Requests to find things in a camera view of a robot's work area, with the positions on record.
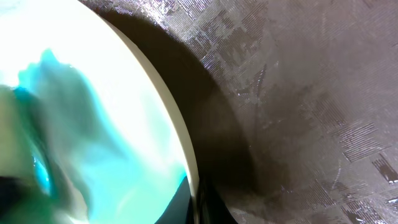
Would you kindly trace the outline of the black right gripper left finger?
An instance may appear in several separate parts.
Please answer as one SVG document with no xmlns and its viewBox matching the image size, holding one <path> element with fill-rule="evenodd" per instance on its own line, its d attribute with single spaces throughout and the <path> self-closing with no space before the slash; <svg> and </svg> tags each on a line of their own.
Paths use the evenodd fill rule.
<svg viewBox="0 0 398 224">
<path fill-rule="evenodd" d="M 194 224 L 192 197 L 186 177 L 155 224 Z"/>
</svg>

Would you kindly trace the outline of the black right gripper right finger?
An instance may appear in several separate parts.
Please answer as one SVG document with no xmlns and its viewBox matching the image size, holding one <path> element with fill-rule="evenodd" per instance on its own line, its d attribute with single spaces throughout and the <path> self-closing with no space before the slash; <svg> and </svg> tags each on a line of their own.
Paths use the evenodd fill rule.
<svg viewBox="0 0 398 224">
<path fill-rule="evenodd" d="M 199 224 L 238 224 L 211 182 L 202 180 L 198 191 Z"/>
</svg>

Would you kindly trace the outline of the white plate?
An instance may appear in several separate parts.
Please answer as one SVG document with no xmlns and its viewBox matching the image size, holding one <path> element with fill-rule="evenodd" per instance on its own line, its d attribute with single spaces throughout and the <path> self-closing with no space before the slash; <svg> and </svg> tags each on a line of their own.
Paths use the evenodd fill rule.
<svg viewBox="0 0 398 224">
<path fill-rule="evenodd" d="M 180 110 L 120 30 L 78 1 L 1 2 L 1 87 L 89 89 L 93 137 L 81 174 L 91 223 L 156 223 L 182 180 L 198 223 L 198 170 Z"/>
</svg>

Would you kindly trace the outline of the green sponge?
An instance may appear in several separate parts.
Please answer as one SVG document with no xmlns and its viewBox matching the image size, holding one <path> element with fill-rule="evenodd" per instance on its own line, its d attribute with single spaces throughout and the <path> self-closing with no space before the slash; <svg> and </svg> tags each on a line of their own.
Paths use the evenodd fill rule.
<svg viewBox="0 0 398 224">
<path fill-rule="evenodd" d="M 95 106 L 83 84 L 1 87 L 1 222 L 91 223 L 81 166 Z"/>
</svg>

